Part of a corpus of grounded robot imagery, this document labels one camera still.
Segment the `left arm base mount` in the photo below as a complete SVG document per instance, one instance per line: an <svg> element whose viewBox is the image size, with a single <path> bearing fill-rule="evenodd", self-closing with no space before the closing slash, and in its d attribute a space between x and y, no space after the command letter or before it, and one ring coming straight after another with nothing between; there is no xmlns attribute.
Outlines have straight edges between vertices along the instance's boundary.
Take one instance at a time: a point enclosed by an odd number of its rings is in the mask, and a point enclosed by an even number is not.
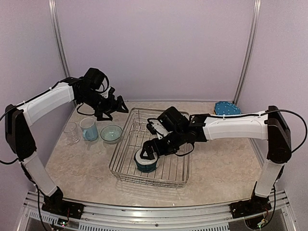
<svg viewBox="0 0 308 231"><path fill-rule="evenodd" d="M44 196L42 210L67 218L81 219L84 205L64 200L62 191L56 191L51 196Z"/></svg>

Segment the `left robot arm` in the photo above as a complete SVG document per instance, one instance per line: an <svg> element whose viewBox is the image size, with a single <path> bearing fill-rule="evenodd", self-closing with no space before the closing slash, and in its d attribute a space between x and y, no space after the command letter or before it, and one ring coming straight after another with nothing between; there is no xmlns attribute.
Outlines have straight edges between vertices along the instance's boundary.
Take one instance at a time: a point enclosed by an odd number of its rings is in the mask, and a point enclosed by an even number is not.
<svg viewBox="0 0 308 231"><path fill-rule="evenodd" d="M102 71L89 68L81 77L67 77L29 100L6 106L1 117L5 121L6 142L26 177L44 196L44 204L57 214L67 210L67 202L38 155L33 127L48 114L72 102L88 105L98 121L111 121L114 112L128 113L123 97L114 95L114 87L107 85L101 89L107 80Z"/></svg>

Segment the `grey green bowl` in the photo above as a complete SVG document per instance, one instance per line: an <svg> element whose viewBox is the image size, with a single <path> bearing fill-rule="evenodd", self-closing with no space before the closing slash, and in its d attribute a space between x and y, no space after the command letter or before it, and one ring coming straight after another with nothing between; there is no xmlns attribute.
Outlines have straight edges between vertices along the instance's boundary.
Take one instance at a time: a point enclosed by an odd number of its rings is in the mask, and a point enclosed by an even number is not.
<svg viewBox="0 0 308 231"><path fill-rule="evenodd" d="M108 125L101 130L100 136L107 144L116 144L122 137L122 128L118 125Z"/></svg>

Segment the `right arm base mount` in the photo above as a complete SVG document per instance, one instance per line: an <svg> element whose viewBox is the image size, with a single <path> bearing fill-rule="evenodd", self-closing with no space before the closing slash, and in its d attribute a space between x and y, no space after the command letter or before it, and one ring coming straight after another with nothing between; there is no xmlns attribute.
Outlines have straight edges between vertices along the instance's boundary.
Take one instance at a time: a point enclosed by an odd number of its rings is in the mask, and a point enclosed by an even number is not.
<svg viewBox="0 0 308 231"><path fill-rule="evenodd" d="M247 217L271 210L269 198L252 197L249 200L230 204L232 218Z"/></svg>

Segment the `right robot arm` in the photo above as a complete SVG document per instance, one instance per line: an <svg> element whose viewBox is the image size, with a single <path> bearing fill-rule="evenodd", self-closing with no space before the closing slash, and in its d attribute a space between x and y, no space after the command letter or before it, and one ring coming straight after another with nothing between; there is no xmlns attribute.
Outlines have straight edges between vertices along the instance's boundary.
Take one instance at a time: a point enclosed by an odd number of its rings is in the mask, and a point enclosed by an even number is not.
<svg viewBox="0 0 308 231"><path fill-rule="evenodd" d="M301 122L294 115L287 115L292 130L293 148L299 144L303 130ZM196 142L192 152L191 179L180 189L160 188L151 185L141 187L140 195L131 199L131 205L143 207L172 207L210 205L245 200L250 197L255 182L261 172L260 164L247 137L215 139L208 142ZM295 211L308 211L308 180L304 165L299 157L286 164L284 175L276 186L284 187Z"/></svg>

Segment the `clear drinking glass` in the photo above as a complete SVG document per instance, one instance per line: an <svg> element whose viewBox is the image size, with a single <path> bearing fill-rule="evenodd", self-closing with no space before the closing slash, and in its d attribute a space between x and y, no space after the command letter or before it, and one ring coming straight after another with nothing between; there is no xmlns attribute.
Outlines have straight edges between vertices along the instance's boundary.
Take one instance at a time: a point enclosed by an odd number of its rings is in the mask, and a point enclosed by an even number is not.
<svg viewBox="0 0 308 231"><path fill-rule="evenodd" d="M78 127L75 122L68 122L64 127L63 133L66 136L66 140L68 144L72 145L72 144L79 142L80 140Z"/></svg>

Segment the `dark teal bowl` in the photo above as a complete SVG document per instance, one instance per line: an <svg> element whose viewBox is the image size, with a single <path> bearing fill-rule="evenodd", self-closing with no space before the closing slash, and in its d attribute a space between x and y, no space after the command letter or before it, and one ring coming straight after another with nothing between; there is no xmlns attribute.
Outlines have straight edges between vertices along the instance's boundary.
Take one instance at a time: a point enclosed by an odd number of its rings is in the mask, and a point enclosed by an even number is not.
<svg viewBox="0 0 308 231"><path fill-rule="evenodd" d="M157 157L157 154L154 153L153 160L142 159L140 157L141 151L142 149L139 149L134 155L134 162L136 164L137 170L143 173L150 173L155 171L159 166L159 158Z"/></svg>

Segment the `light blue faceted mug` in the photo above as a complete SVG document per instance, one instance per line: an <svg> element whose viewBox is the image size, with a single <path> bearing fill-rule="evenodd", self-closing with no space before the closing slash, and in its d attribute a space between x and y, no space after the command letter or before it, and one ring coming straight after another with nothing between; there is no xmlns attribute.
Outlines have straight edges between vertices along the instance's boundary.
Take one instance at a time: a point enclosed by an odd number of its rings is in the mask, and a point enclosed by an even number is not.
<svg viewBox="0 0 308 231"><path fill-rule="evenodd" d="M82 137L85 141L95 141L98 139L98 130L95 123L95 119L92 117L86 117L79 123L82 130Z"/></svg>

